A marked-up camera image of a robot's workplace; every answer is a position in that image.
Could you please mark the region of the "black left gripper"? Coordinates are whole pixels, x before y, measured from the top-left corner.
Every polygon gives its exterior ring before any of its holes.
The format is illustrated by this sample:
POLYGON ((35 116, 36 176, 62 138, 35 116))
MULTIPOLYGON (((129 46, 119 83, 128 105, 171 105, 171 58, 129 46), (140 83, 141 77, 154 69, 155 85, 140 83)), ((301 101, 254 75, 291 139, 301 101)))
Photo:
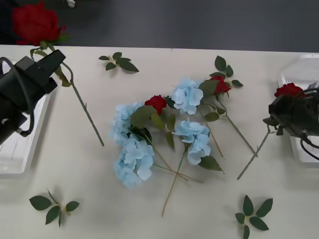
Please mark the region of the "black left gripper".
POLYGON ((37 102, 57 88, 50 76, 60 75, 60 65, 65 59, 60 50, 55 50, 25 69, 15 66, 22 83, 13 70, 7 73, 7 98, 22 112, 29 112, 28 102, 34 108, 37 102))

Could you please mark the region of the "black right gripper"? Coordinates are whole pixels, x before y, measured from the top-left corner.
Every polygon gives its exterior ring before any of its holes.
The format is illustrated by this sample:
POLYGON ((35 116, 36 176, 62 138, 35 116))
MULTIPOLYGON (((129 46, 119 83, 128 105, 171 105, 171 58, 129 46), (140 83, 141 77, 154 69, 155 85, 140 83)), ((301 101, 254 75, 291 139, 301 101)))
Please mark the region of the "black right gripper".
POLYGON ((269 105, 270 117, 293 136, 300 136, 309 124, 310 96, 279 96, 269 105))

